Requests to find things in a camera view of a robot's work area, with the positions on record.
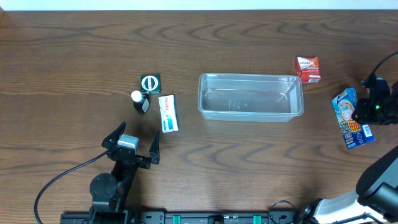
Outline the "blue Kool Fever box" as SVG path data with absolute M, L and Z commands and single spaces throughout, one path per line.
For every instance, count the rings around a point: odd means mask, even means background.
M 358 96 L 354 88 L 346 88 L 331 101 L 341 133 L 348 149 L 375 141 L 368 124 L 359 124 L 354 118 Z

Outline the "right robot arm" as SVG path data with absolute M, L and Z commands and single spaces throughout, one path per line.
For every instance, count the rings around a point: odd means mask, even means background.
M 396 124 L 397 95 L 380 100 L 363 98 L 352 114 L 365 124 Z M 320 199 L 298 216 L 300 223 L 397 222 L 397 148 L 368 167 L 356 190 L 333 199 Z

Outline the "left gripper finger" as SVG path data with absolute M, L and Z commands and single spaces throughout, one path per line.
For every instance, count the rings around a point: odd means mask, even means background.
M 159 139 L 160 139 L 160 131 L 157 131 L 149 149 L 150 162 L 152 164 L 159 164 L 160 162 Z
M 124 133 L 125 128 L 126 122 L 123 121 L 111 134 L 103 139 L 101 146 L 106 149 L 110 149 L 114 145 L 117 145 L 117 142 Z

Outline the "red Panadol ActiFast box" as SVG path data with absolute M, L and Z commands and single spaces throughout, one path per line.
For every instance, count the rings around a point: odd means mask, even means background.
M 317 83 L 321 80 L 318 57 L 297 57 L 295 67 L 297 76 L 303 83 Z

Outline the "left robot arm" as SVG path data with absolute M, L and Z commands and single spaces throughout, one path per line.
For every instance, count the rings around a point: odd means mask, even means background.
M 110 173 L 99 174 L 91 181 L 89 224 L 140 222 L 139 214 L 126 208 L 127 196 L 138 168 L 149 169 L 160 162 L 160 132 L 156 132 L 146 157 L 137 154 L 139 139 L 124 134 L 125 127 L 126 123 L 121 123 L 101 144 L 115 165 Z

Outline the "dark bottle white cap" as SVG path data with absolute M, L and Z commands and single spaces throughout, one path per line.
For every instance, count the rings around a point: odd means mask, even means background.
M 134 90 L 131 93 L 131 98 L 133 100 L 134 108 L 139 114 L 147 113 L 150 103 L 143 93 L 138 90 Z

